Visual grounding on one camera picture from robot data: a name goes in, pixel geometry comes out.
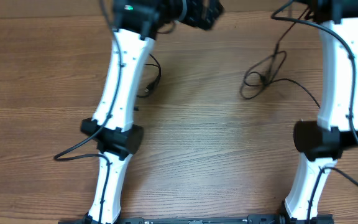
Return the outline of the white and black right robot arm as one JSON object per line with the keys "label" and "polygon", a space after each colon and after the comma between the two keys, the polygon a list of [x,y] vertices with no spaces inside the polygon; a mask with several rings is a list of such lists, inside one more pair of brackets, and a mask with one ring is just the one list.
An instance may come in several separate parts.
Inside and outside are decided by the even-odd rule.
{"label": "white and black right robot arm", "polygon": [[313,13],[303,24],[319,29],[323,94],[316,121],[299,121],[293,140],[300,153],[291,191],[277,223],[333,223],[318,202],[342,153],[358,147],[358,1],[305,1]]}

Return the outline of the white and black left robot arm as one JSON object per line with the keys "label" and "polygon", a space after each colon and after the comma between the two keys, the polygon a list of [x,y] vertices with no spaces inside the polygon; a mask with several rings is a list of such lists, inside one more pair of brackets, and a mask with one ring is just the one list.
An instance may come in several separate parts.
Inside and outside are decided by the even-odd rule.
{"label": "white and black left robot arm", "polygon": [[99,174],[94,202],[84,223],[117,223],[121,192],[131,157],[140,148],[142,127],[134,124],[134,106],[142,72],[158,30],[173,21],[210,30],[223,13],[219,1],[136,1],[113,4],[113,42],[103,95],[81,131],[97,141]]}

